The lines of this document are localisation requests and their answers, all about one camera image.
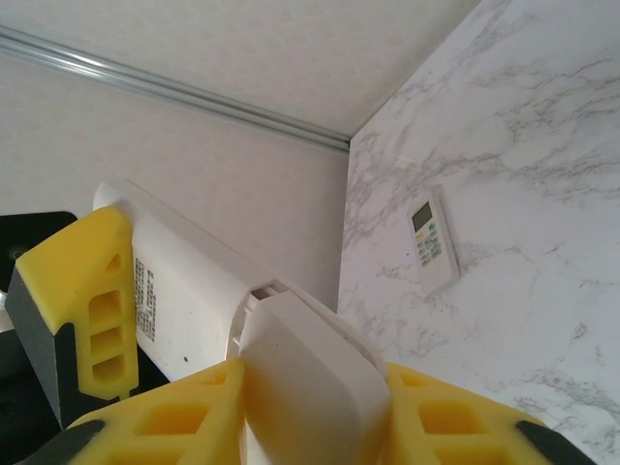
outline label sticker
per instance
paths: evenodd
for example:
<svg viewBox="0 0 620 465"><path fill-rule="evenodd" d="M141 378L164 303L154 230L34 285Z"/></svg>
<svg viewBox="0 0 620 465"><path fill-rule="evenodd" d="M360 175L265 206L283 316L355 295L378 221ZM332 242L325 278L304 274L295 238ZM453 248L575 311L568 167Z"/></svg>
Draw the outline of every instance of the label sticker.
<svg viewBox="0 0 620 465"><path fill-rule="evenodd" d="M151 342L155 342L157 317L155 274L136 257L134 276L136 277L136 326Z"/></svg>

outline metal curtain rail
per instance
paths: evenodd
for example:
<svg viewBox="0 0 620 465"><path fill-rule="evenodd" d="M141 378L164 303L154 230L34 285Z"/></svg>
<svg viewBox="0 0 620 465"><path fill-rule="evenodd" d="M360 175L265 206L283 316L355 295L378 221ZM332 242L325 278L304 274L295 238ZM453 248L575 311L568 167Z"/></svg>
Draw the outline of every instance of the metal curtain rail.
<svg viewBox="0 0 620 465"><path fill-rule="evenodd" d="M246 121L304 140L349 151L351 137L305 123L266 109L240 103L197 87L177 82L129 66L121 65L67 46L24 34L0 25L0 51L45 64L100 82L138 90Z"/></svg>

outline marble pattern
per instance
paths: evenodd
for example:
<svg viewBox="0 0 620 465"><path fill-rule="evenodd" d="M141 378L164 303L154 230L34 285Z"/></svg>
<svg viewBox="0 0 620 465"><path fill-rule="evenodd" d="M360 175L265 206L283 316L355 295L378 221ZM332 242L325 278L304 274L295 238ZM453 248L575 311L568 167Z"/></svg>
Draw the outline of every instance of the marble pattern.
<svg viewBox="0 0 620 465"><path fill-rule="evenodd" d="M354 137L339 313L620 463L620 3L483 0ZM425 297L441 186L461 278Z"/></svg>

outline white ceiling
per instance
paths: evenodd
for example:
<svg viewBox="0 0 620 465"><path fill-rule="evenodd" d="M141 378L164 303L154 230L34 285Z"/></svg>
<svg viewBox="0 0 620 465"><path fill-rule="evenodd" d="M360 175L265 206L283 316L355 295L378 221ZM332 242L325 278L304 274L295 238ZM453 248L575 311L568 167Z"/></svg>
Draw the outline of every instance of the white ceiling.
<svg viewBox="0 0 620 465"><path fill-rule="evenodd" d="M352 135L479 1L0 0L0 22Z"/></svg>

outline yellow plastic bracket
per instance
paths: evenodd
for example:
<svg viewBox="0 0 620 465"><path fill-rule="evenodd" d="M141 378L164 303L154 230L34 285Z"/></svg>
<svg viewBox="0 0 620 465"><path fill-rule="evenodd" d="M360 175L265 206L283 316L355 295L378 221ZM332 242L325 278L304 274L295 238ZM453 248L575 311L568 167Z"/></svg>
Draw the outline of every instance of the yellow plastic bracket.
<svg viewBox="0 0 620 465"><path fill-rule="evenodd" d="M80 418L106 426L72 465L240 465L244 366L227 360Z"/></svg>
<svg viewBox="0 0 620 465"><path fill-rule="evenodd" d="M536 418L391 363L391 423L382 465L547 465L516 430Z"/></svg>
<svg viewBox="0 0 620 465"><path fill-rule="evenodd" d="M107 206L15 264L49 332L74 326L80 392L105 400L139 382L132 250L131 223Z"/></svg>

